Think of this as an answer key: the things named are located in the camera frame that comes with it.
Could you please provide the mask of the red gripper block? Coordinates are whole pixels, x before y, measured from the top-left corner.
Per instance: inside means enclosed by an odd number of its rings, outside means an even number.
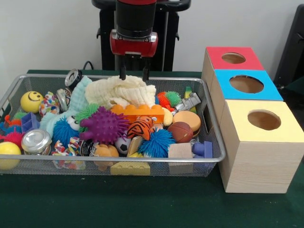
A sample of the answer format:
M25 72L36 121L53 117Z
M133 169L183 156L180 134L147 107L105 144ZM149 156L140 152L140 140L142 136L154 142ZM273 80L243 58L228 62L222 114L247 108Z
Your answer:
M110 33L110 47L114 55L120 55L120 76L121 80L126 79L126 65L124 55L140 55L145 57L145 66L142 71L144 82L149 80L150 57L156 53L158 45L158 34L152 32L149 37L143 39L131 39L120 36L116 29Z

